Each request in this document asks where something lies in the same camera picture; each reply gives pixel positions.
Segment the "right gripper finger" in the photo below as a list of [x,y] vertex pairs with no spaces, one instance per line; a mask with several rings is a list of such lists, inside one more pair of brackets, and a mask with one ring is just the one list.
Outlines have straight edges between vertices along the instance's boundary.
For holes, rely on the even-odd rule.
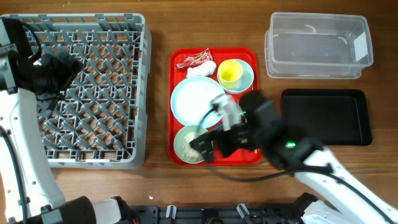
[[201,154],[202,147],[213,146],[213,141],[216,139],[216,137],[217,137],[217,131],[205,132],[196,137],[193,141],[191,141],[190,145],[192,148],[194,148],[194,150],[196,150]]
[[214,156],[214,149],[213,146],[210,147],[202,147],[202,157],[206,162],[214,162],[215,161],[215,156]]

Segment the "rice food waste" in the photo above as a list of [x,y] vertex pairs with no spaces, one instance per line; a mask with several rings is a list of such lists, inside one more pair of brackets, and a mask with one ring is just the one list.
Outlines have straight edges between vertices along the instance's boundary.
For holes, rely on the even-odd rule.
[[196,164],[203,161],[202,155],[191,147],[190,142],[196,138],[194,132],[187,133],[183,138],[181,153],[187,163]]

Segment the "mint green bowl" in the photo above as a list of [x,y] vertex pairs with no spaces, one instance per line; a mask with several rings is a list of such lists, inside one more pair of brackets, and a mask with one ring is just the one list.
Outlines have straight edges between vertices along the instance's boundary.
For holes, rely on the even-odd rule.
[[186,160],[183,158],[182,153],[181,153],[181,147],[183,143],[183,138],[187,133],[194,132],[197,137],[205,132],[208,132],[207,129],[197,126],[197,125],[190,125],[190,126],[185,126],[181,130],[177,132],[174,138],[174,152],[176,153],[177,157],[183,162],[183,164],[191,164],[187,163]]

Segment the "yellow plastic cup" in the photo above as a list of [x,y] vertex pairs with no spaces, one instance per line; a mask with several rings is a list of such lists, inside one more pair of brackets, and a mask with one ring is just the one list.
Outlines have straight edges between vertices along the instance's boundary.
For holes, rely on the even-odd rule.
[[218,80],[226,89],[234,88],[243,75],[242,65],[233,59],[221,62],[218,67]]

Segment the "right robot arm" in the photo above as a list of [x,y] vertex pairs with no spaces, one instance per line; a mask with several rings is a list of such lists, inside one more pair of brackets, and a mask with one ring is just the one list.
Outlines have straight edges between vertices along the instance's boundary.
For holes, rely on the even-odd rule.
[[351,175],[320,141],[285,122],[259,90],[245,93],[239,102],[221,94],[210,101],[210,106],[209,112],[221,115],[223,124],[198,133],[190,146],[207,163],[214,160],[214,146],[223,157],[237,149],[260,149],[279,172],[236,181],[258,182],[291,175],[321,195],[300,196],[290,207],[291,219],[301,223],[397,223],[394,207]]

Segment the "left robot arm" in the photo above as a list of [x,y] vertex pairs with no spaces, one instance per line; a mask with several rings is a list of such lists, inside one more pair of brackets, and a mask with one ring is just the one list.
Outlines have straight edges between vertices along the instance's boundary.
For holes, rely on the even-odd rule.
[[8,223],[138,223],[121,197],[66,201],[44,151],[37,114],[51,113],[83,64],[33,51],[28,23],[1,18],[1,177]]

